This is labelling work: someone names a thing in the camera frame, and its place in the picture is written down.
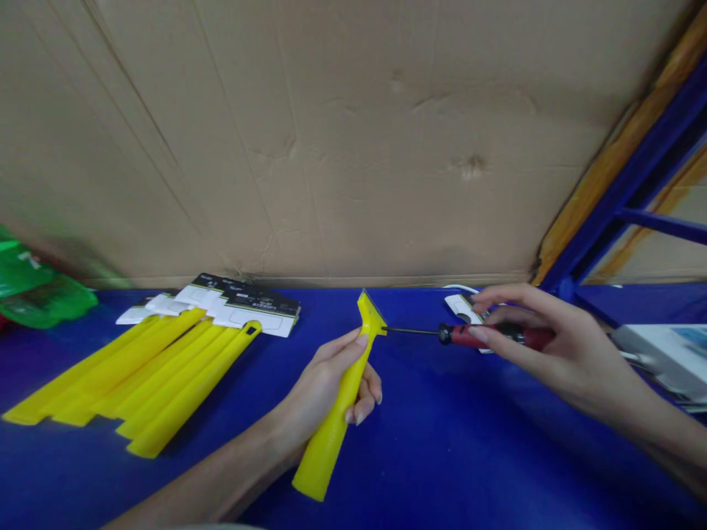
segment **forearm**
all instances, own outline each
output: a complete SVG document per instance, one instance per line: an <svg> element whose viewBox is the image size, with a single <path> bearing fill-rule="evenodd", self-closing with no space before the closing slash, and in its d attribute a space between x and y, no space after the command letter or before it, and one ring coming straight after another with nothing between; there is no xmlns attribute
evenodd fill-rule
<svg viewBox="0 0 707 530"><path fill-rule="evenodd" d="M154 529L237 517L291 465L298 447L277 411L106 526Z"/></svg>
<svg viewBox="0 0 707 530"><path fill-rule="evenodd" d="M707 428L653 395L616 430L707 505Z"/></svg>

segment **red screwdriver handle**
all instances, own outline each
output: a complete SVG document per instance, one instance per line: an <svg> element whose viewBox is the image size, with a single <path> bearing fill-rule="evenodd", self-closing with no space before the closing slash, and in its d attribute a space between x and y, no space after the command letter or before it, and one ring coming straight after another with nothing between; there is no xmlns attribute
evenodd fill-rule
<svg viewBox="0 0 707 530"><path fill-rule="evenodd" d="M452 344L480 349L488 347L484 342L481 342L474 335L469 333L469 328L472 327L475 326L458 325L451 327L440 325L440 341L443 344L451 342ZM542 351L555 338L555 332L550 328L523 328L511 322L503 322L502 324L484 327L495 329L503 333L509 339L537 351Z"/></svg>

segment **left hand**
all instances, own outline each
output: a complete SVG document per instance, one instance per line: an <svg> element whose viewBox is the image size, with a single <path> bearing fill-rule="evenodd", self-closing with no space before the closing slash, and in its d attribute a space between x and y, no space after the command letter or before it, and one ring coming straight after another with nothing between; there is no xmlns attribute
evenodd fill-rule
<svg viewBox="0 0 707 530"><path fill-rule="evenodd" d="M319 347L299 380L275 411L289 424L290 434L304 443L317 430L334 406L344 372L363 354L368 336L357 328ZM359 395L345 413L346 423L361 422L383 401L381 378L366 364Z"/></svg>

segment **green plastic bag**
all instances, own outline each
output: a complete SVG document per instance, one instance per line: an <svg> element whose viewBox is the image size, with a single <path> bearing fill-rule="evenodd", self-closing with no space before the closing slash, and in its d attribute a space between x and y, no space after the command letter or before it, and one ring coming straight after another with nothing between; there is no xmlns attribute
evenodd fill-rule
<svg viewBox="0 0 707 530"><path fill-rule="evenodd" d="M0 314L30 328L81 317L96 295L39 261L0 227Z"/></svg>

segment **hand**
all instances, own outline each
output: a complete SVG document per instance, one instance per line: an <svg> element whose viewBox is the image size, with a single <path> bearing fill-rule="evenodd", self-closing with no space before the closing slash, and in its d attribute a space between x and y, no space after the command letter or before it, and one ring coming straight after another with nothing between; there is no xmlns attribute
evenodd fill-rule
<svg viewBox="0 0 707 530"><path fill-rule="evenodd" d="M504 302L527 308L502 305L487 318L487 324L515 322L529 328L552 328L557 336L542 353L489 328L471 330L491 350L589 416L616 426L630 424L656 400L662 401L586 311L527 284L489 287L472 300L477 313Z"/></svg>
<svg viewBox="0 0 707 530"><path fill-rule="evenodd" d="M357 328L319 347L292 390L275 409L289 423L298 444L306 442L334 406L344 372L363 354L368 336ZM357 402L348 408L346 423L361 422L383 401L381 378L366 364Z"/></svg>

